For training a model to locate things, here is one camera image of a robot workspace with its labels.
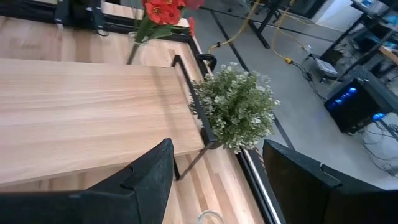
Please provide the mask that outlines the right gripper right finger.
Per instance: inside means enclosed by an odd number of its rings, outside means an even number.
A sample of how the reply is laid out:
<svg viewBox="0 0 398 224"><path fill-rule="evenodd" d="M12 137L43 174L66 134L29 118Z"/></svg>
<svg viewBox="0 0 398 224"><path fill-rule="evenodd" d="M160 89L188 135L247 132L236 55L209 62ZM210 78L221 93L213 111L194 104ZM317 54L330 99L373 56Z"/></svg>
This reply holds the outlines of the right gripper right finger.
<svg viewBox="0 0 398 224"><path fill-rule="evenodd" d="M398 190L346 175L275 141L265 170L287 224L398 224Z"/></svg>

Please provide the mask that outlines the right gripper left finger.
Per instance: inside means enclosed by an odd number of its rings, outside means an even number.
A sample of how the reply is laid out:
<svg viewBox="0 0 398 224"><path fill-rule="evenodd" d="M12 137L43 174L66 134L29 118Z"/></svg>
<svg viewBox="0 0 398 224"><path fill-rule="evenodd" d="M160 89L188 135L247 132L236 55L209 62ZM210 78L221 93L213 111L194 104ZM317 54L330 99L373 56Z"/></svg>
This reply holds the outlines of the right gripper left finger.
<svg viewBox="0 0 398 224"><path fill-rule="evenodd" d="M173 176L168 138L85 190L0 193L0 224L162 224Z"/></svg>

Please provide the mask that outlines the clear glass vase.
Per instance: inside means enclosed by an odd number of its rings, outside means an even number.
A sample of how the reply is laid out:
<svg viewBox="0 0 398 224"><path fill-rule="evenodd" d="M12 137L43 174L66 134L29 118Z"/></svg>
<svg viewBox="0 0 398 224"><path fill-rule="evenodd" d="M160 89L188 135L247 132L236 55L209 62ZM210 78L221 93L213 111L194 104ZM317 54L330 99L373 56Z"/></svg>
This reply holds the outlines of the clear glass vase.
<svg viewBox="0 0 398 224"><path fill-rule="evenodd" d="M140 63L139 62L139 51L140 51L141 47L145 46L146 43L148 43L148 41L149 41L148 36L144 36L141 40L139 40L137 36L138 36L137 32L130 32L127 35L129 44L131 46L131 49L127 55L127 60L126 60L127 65L133 65L135 59L137 59L136 63Z"/></svg>
<svg viewBox="0 0 398 224"><path fill-rule="evenodd" d="M225 221L219 213L205 210L199 214L196 224L225 224Z"/></svg>

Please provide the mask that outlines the wooden shelf black metal frame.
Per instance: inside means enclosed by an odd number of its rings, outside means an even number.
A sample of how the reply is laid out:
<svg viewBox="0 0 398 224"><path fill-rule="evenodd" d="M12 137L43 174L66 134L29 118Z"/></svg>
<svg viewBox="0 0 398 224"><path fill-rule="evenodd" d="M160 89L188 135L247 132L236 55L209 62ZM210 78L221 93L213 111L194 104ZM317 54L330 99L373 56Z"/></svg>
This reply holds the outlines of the wooden shelf black metal frame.
<svg viewBox="0 0 398 224"><path fill-rule="evenodd" d="M0 186L130 163L170 138L204 143L173 67L0 59Z"/></svg>

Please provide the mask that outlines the red artificial flower bunch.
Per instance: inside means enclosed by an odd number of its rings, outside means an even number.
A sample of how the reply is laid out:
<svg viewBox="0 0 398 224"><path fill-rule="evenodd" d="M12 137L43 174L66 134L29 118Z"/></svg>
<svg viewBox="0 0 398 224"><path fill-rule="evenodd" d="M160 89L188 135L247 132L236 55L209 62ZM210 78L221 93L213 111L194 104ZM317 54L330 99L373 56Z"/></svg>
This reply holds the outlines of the red artificial flower bunch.
<svg viewBox="0 0 398 224"><path fill-rule="evenodd" d="M172 35L172 28L182 18L185 0L142 0L145 16L136 32L135 43Z"/></svg>

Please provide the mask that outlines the black computer tower blue lights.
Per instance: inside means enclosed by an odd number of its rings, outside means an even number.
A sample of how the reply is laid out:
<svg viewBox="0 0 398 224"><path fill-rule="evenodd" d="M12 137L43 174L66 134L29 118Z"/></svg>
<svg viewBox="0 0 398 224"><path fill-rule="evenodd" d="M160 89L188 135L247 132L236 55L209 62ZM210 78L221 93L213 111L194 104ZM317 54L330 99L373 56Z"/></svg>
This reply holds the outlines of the black computer tower blue lights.
<svg viewBox="0 0 398 224"><path fill-rule="evenodd" d="M324 107L342 133L354 134L398 112L398 96L370 71L356 67L332 91Z"/></svg>

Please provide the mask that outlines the green potted plant black pot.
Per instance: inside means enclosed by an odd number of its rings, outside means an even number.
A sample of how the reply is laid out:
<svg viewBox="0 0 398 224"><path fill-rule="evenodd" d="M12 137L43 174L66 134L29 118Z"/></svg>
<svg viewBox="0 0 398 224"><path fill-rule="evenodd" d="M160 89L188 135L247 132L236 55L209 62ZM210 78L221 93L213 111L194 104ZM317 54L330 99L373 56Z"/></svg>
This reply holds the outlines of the green potted plant black pot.
<svg viewBox="0 0 398 224"><path fill-rule="evenodd" d="M238 154L254 149L259 139L274 134L274 98L270 78L240 64L222 65L215 75L192 81L210 127L224 149Z"/></svg>

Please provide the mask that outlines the white power box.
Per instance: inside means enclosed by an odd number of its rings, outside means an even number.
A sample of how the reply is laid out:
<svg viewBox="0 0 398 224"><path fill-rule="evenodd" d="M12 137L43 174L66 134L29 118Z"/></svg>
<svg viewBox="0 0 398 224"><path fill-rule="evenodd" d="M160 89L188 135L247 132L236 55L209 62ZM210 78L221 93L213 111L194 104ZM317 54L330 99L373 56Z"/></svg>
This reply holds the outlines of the white power box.
<svg viewBox="0 0 398 224"><path fill-rule="evenodd" d="M329 76L337 77L338 72L336 69L328 62L322 61L319 58L315 58L315 63L318 68Z"/></svg>

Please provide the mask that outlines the black metal storage rack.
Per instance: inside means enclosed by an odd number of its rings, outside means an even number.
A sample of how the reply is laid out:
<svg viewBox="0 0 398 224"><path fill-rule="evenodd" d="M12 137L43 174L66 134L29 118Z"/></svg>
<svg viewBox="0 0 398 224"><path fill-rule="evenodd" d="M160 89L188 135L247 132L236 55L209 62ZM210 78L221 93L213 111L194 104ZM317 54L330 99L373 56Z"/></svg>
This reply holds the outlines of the black metal storage rack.
<svg viewBox="0 0 398 224"><path fill-rule="evenodd" d="M351 7L358 9L362 12L362 15L353 23L351 27L349 27L321 56L320 60L330 62L331 53L335 50L335 47L344 40L349 33L358 25L362 24L366 31L357 31L354 36L354 41L361 39L364 41L365 39L369 39L368 34L372 34L377 37L377 42L375 42L372 47L368 47L368 51L363 51L363 54L360 58L358 58L355 62L353 62L343 73L338 75L337 77L329 77L330 80L340 80L348 72L359 65L364 65L367 63L376 52L379 50L379 47L392 40L392 36L398 34L398 0L376 0L377 2L382 3L386 6L386 9L378 12L372 12L370 7L367 7L363 3L358 0L351 0L353 3ZM390 12L395 11L397 13L397 24L389 24L386 20L386 16L390 14Z"/></svg>

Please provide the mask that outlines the black stand floor leg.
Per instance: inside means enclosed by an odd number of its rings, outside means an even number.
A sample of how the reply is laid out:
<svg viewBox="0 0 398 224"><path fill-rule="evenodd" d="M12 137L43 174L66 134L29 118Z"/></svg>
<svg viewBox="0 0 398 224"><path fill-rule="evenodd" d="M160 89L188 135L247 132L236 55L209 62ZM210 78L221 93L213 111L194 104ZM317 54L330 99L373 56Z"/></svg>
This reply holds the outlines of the black stand floor leg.
<svg viewBox="0 0 398 224"><path fill-rule="evenodd" d="M265 7L268 8L267 16L264 18L264 20L261 22L260 26L256 26L253 20L248 21L249 27L252 29L252 31L256 34L260 42L263 44L263 46L266 49L270 48L269 43L267 40L263 37L262 32L270 23L272 17L274 16L275 19L272 21L273 23L277 22L277 20L281 17L281 13L279 12L279 7L282 4L282 0L265 0Z"/></svg>

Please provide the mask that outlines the black clamp bracket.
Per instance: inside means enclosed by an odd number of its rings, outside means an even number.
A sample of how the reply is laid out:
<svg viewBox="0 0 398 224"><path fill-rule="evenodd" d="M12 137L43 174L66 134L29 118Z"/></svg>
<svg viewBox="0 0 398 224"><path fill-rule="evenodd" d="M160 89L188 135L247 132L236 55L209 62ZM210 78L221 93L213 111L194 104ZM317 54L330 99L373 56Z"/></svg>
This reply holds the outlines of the black clamp bracket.
<svg viewBox="0 0 398 224"><path fill-rule="evenodd" d="M217 59L214 55L212 54L198 54L196 56L197 59L202 60L207 62L207 66L209 67L209 69L213 72L216 64L217 64Z"/></svg>

